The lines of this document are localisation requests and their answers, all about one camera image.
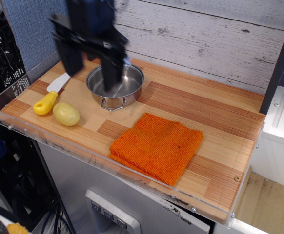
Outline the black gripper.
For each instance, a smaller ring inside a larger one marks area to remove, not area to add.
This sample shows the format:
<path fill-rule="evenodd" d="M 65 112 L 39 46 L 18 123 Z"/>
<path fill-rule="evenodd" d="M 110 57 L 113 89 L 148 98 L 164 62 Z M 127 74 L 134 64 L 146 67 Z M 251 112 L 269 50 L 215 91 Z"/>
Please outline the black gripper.
<path fill-rule="evenodd" d="M 95 53 L 101 60 L 105 91 L 110 91 L 122 79 L 124 64 L 128 64 L 125 46 L 128 39 L 113 25 L 94 33 L 86 23 L 74 25 L 67 15 L 49 17 L 55 29 L 53 39 L 69 76 L 83 68 L 82 52 Z"/>

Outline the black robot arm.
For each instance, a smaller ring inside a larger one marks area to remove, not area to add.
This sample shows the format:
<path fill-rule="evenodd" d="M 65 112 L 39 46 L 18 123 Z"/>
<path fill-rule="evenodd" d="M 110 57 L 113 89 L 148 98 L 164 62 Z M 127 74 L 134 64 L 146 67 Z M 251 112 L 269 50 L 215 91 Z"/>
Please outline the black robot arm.
<path fill-rule="evenodd" d="M 103 86 L 110 91 L 122 79 L 128 39 L 115 27 L 112 0 L 68 0 L 68 14 L 52 14 L 53 39 L 68 75 L 83 68 L 82 53 L 101 60 Z"/>

